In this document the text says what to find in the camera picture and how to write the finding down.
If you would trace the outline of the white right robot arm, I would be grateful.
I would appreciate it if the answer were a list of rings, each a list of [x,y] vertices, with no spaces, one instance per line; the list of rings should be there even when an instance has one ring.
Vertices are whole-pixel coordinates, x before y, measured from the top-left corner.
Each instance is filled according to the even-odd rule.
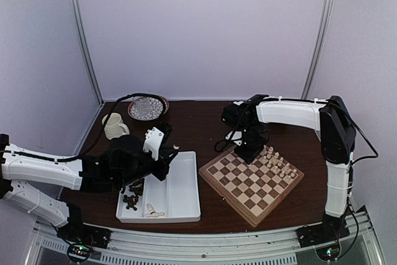
[[[251,162],[264,149],[266,124],[283,124],[319,132],[321,153],[326,162],[328,183],[323,221],[318,236],[331,241],[342,230],[352,185],[352,163],[356,129],[339,96],[326,100],[303,100],[257,94],[245,101],[233,101],[223,108],[221,121],[231,127],[227,144],[245,162]]]

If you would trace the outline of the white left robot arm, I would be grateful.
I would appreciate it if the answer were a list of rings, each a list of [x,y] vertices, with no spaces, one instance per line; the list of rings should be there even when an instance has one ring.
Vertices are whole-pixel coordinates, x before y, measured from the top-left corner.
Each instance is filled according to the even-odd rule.
[[[150,174],[165,180],[178,146],[166,146],[161,132],[144,141],[133,135],[114,138],[100,156],[39,155],[10,143],[1,135],[1,197],[17,202],[65,232],[75,242],[89,237],[81,210],[57,201],[29,185],[30,181],[62,186],[73,191],[107,193],[123,189]]]

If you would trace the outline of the dark chess pieces pile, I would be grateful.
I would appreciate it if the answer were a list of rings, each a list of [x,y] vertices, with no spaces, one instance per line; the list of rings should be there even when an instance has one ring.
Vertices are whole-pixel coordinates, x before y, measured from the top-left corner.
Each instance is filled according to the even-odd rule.
[[[126,209],[133,209],[137,211],[137,203],[140,197],[143,195],[144,189],[144,179],[140,179],[139,181],[134,182],[133,184],[129,185],[129,191],[132,193],[131,195],[124,195],[123,202],[126,203]]]

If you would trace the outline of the light chess pieces pile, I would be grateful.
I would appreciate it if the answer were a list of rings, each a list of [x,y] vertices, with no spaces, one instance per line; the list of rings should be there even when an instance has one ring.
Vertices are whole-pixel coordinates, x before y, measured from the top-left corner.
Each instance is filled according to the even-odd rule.
[[[147,212],[145,213],[145,217],[147,218],[158,218],[165,216],[164,212],[158,212],[156,209],[149,203],[146,205]]]

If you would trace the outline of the wooden chess board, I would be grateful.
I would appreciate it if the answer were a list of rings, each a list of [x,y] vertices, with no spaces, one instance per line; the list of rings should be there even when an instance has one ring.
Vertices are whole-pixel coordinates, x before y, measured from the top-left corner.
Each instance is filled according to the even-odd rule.
[[[279,159],[283,158],[283,166],[278,167],[273,163],[273,154],[273,157],[268,159],[273,166],[268,168],[268,162],[261,162],[263,156],[267,154],[263,155],[260,152],[257,158],[248,164],[232,147],[199,169],[200,176],[252,227],[257,227],[305,176],[290,163],[291,171],[296,169],[297,175],[288,184],[285,177],[280,177],[280,173],[289,162],[280,155]],[[278,173],[273,172],[274,166],[279,168]]]

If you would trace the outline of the white plastic tray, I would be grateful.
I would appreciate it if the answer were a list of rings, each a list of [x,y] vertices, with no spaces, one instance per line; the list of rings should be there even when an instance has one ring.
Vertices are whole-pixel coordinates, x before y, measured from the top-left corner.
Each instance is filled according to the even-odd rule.
[[[136,207],[126,209],[124,195],[131,195],[129,189],[120,192],[115,216],[122,223],[157,224],[198,222],[201,218],[200,197],[197,178],[197,155],[194,151],[183,151],[173,159],[169,174],[159,181],[152,174],[145,177],[143,195]],[[165,216],[147,218],[146,205],[151,204]]]

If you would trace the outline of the patterned brown plate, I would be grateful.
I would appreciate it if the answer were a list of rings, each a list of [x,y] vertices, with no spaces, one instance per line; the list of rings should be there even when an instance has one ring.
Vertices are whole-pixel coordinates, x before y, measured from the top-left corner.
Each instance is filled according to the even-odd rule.
[[[168,101],[163,97],[160,98],[161,99],[149,96],[134,97],[128,106],[127,112],[129,116],[135,120],[156,120],[161,115],[164,115],[169,108]]]

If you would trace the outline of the clear drinking glass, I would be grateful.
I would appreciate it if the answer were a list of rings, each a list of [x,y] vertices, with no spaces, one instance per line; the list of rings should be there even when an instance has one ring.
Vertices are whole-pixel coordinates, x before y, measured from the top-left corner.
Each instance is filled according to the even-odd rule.
[[[137,114],[148,114],[151,110],[150,98],[148,96],[134,97],[133,109]]]

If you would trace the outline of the cream ceramic mug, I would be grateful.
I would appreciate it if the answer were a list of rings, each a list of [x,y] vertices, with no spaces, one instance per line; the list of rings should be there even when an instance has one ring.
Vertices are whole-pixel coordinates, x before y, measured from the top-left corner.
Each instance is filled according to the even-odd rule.
[[[108,140],[119,138],[124,135],[129,135],[130,130],[124,124],[122,116],[118,113],[111,113],[104,128],[105,137]]]

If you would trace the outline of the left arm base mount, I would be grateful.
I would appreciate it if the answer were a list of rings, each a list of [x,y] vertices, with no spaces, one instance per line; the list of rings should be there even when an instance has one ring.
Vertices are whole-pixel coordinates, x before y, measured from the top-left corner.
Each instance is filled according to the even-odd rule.
[[[57,228],[57,235],[68,243],[78,243],[90,248],[106,249],[110,241],[111,231],[106,228],[99,228],[84,225],[81,230],[71,230],[66,227]]]

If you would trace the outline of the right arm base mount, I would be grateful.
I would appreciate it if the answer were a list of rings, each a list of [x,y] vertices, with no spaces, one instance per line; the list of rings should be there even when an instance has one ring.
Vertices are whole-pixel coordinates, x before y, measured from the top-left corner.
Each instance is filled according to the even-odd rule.
[[[301,248],[338,241],[338,239],[349,235],[350,231],[346,227],[336,230],[332,226],[324,224],[303,226],[297,229],[297,237]]]

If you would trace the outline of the right aluminium frame post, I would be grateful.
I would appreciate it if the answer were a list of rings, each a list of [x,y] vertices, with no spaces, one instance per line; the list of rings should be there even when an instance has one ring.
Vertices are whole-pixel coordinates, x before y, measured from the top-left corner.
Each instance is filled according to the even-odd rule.
[[[306,81],[301,93],[301,99],[309,98],[309,93],[314,83],[316,71],[318,69],[319,61],[321,59],[321,54],[326,39],[326,32],[331,19],[333,5],[334,5],[334,0],[323,0],[323,8],[319,20],[318,32],[314,43],[314,49],[311,56],[310,66],[308,69],[308,73],[306,75]]]

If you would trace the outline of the aluminium frame post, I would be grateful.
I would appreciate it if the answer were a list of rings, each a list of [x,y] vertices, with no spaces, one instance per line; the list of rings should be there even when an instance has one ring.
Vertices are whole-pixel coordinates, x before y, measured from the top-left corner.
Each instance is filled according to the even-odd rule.
[[[308,73],[306,75],[306,81],[301,93],[301,99],[309,98],[309,93],[314,83],[316,71],[318,69],[319,61],[321,59],[321,54],[326,39],[326,32],[331,19],[333,5],[334,5],[334,0],[323,0],[323,8],[319,20],[318,32],[314,43],[314,49],[311,56],[310,66],[308,69]]]
[[[88,75],[89,81],[91,83],[92,89],[94,91],[96,101],[101,106],[104,103],[104,100],[103,100],[103,97],[102,97],[102,94],[100,91],[100,87],[99,87],[99,83],[97,80],[97,76],[95,74],[94,67],[92,64],[92,58],[91,58],[91,54],[89,51],[89,45],[87,42],[86,33],[84,30],[83,16],[81,14],[79,0],[71,0],[71,7],[73,10],[74,21],[75,21],[77,32],[78,32],[78,42],[79,42],[79,46],[80,46],[81,53],[83,56],[84,65],[86,67],[87,75]]]

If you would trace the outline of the left aluminium frame post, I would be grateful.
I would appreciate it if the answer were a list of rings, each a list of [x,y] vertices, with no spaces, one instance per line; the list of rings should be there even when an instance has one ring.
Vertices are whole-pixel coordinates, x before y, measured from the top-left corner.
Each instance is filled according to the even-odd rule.
[[[89,45],[87,42],[86,33],[84,30],[83,16],[81,14],[79,0],[71,0],[71,7],[73,10],[74,21],[75,21],[77,32],[78,32],[78,42],[79,42],[79,46],[80,46],[81,53],[83,56],[84,65],[86,67],[87,75],[88,75],[89,81],[91,83],[92,89],[94,91],[96,101],[101,106],[104,103],[104,100],[103,100],[103,97],[102,97],[102,94],[100,91],[100,87],[99,87],[99,83],[97,80],[97,76],[95,74],[94,67],[92,64],[92,58],[91,58],[91,54],[89,51]]]

